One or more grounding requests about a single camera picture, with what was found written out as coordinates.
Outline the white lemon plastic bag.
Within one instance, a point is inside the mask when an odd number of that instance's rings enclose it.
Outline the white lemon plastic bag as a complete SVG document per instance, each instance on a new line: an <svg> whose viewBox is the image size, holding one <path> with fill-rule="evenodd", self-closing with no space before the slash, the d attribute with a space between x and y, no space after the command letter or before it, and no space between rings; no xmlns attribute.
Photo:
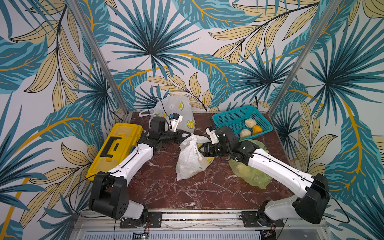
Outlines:
<svg viewBox="0 0 384 240"><path fill-rule="evenodd" d="M204 136L191 135L180 144L181 151L176 165L177 181L189 179L212 164L214 157L204 157L198 151L198 147L210 142Z"/></svg>

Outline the green avocado plastic bag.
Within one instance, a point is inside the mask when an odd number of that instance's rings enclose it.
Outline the green avocado plastic bag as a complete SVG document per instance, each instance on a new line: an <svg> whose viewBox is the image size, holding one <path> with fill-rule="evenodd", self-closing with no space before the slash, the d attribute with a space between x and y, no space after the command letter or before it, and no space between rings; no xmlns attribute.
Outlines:
<svg viewBox="0 0 384 240"><path fill-rule="evenodd" d="M235 160L230 160L229 166L237 177L242 178L249 185L263 190L266 189L267 185L273 179L264 172L256 168L246 166L241 162L236 162Z"/></svg>

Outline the aluminium frame post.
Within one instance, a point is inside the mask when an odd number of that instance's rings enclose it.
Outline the aluminium frame post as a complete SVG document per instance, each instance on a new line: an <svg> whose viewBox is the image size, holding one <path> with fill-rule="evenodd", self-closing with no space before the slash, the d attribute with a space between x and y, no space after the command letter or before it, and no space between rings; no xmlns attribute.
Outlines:
<svg viewBox="0 0 384 240"><path fill-rule="evenodd" d="M108 84L111 87L112 92L115 94L119 107L123 110L125 116L129 115L129 110L126 106L125 100L123 99L121 93L119 92L116 81L112 75L111 70L108 67L108 64L102 54L102 51L99 47L99 44L96 40L96 37L91 29L91 26L88 24L87 18L79 4L78 1L69 0L67 1L69 7L71 8L73 15L78 22L83 34L85 35L85 39L87 40L91 51L93 51L97 62L99 63Z"/></svg>
<svg viewBox="0 0 384 240"><path fill-rule="evenodd" d="M324 14L319 18L319 23L314 28L314 32L309 36L308 41L304 45L303 50L301 51L297 60L295 61L295 64L293 65L292 69L290 70L286 80L281 85L281 88L280 88L279 92L277 93L273 104L271 105L270 109L267 112L268 115L272 116L276 112L276 109L277 109L280 101L283 99L285 92L288 90L294 77L296 76L297 72L299 71L300 67L302 66L304 60L310 54L311 50L313 49L317 40L322 35L324 29L328 25L328 22L332 18L334 12L338 9L339 4L341 2L342 1L330 1L330 3L327 5L327 8L325 9Z"/></svg>

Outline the aluminium right frame post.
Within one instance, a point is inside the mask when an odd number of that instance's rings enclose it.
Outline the aluminium right frame post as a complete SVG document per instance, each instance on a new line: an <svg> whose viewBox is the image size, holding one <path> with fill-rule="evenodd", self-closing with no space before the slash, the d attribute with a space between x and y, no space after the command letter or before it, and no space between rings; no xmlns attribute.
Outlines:
<svg viewBox="0 0 384 240"><path fill-rule="evenodd" d="M273 104L271 105L270 109L267 112L268 115L272 116L276 112L276 109L277 109L280 101L283 99L285 92L288 90L294 77L296 76L297 72L299 71L300 67L302 66L304 60L310 54L311 50L313 49L317 40L322 35L324 29L328 25L328 22L332 18L334 12L338 9L339 4L341 2L342 1L330 1L330 3L327 5L327 8L325 9L324 14L319 18L319 23L314 28L314 32L309 36L308 41L304 45L303 50L301 51L297 60L295 61L295 64L293 65L292 69L290 70L286 80L281 85L281 88L280 88L279 92L277 93Z"/></svg>

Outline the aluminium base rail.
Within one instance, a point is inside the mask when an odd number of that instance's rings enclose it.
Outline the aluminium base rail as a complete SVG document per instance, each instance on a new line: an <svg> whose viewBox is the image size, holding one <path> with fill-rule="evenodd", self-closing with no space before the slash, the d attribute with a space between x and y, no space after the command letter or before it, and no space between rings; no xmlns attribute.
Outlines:
<svg viewBox="0 0 384 240"><path fill-rule="evenodd" d="M247 209L150 209L149 227L138 228L127 219L97 218L85 211L71 240L331 240L325 220L313 225L302 219L282 219L270 227L248 221Z"/></svg>

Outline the aluminium left frame post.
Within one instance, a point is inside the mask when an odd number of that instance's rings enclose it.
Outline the aluminium left frame post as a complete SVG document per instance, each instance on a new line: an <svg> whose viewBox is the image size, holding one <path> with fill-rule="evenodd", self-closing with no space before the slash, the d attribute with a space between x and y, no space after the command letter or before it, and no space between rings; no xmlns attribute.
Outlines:
<svg viewBox="0 0 384 240"><path fill-rule="evenodd" d="M91 26L88 24L87 18L79 4L78 1L69 0L67 1L69 7L71 8L73 15L78 22L83 34L85 35L85 39L87 40L91 51L93 51L97 62L99 63L108 84L111 87L112 92L115 94L119 107L123 110L125 116L129 115L129 110L126 106L125 100L123 99L121 93L119 92L116 81L112 75L111 70L108 67L108 64L102 54L102 51L99 47L99 44L96 40L96 37L91 29Z"/></svg>

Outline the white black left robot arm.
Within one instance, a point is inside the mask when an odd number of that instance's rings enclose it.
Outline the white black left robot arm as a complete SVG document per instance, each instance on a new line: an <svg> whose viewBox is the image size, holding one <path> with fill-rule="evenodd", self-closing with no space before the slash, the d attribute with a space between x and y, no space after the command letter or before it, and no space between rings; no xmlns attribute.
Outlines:
<svg viewBox="0 0 384 240"><path fill-rule="evenodd" d="M192 135L177 129L175 122L171 122L167 131L166 124L163 117L153 118L149 131L139 139L132 153L113 169L95 175L89 201L90 210L114 220L131 220L141 226L147 222L148 209L129 200L130 181L163 144L181 144Z"/></svg>

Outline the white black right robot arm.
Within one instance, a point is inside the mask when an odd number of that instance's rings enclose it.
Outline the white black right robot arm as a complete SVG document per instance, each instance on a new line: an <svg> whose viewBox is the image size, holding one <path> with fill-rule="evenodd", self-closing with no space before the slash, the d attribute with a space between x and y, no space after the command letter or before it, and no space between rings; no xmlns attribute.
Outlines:
<svg viewBox="0 0 384 240"><path fill-rule="evenodd" d="M294 195L278 201L265 201L254 221L268 227L280 219L301 218L319 224L330 200L328 180L321 174L312 176L273 157L251 141L239 141L229 127L206 129L210 142L198 151L204 157L228 157L262 171L290 189Z"/></svg>

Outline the orange pear right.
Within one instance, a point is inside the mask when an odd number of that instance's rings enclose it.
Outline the orange pear right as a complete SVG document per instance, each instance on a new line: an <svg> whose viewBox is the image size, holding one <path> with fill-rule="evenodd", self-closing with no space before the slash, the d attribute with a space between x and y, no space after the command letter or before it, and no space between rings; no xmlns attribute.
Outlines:
<svg viewBox="0 0 384 240"><path fill-rule="evenodd" d="M252 128L252 135L257 135L257 134L260 134L263 132L263 129L262 127L256 125L256 126L253 126Z"/></svg>

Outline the yellow tool box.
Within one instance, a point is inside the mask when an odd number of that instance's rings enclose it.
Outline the yellow tool box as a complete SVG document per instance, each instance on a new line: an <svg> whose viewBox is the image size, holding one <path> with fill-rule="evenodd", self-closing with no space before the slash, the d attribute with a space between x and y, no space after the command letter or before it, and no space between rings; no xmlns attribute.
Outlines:
<svg viewBox="0 0 384 240"><path fill-rule="evenodd" d="M120 164L137 146L143 127L116 123L88 170L88 181L93 182L99 172L108 172Z"/></svg>

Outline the teal plastic basket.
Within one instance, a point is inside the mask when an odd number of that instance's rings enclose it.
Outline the teal plastic basket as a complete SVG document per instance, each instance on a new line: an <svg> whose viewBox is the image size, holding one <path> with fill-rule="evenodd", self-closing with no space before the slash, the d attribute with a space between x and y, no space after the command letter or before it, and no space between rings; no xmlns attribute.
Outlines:
<svg viewBox="0 0 384 240"><path fill-rule="evenodd" d="M214 123L219 127L228 127L232 129L234 134L239 138L242 130L247 129L251 131L251 136L245 139L256 139L266 133L271 132L274 128L267 120L266 117L254 106L244 106L237 109L229 110L226 112L213 115ZM253 119L256 121L262 131L253 135L253 128L246 126L245 121Z"/></svg>

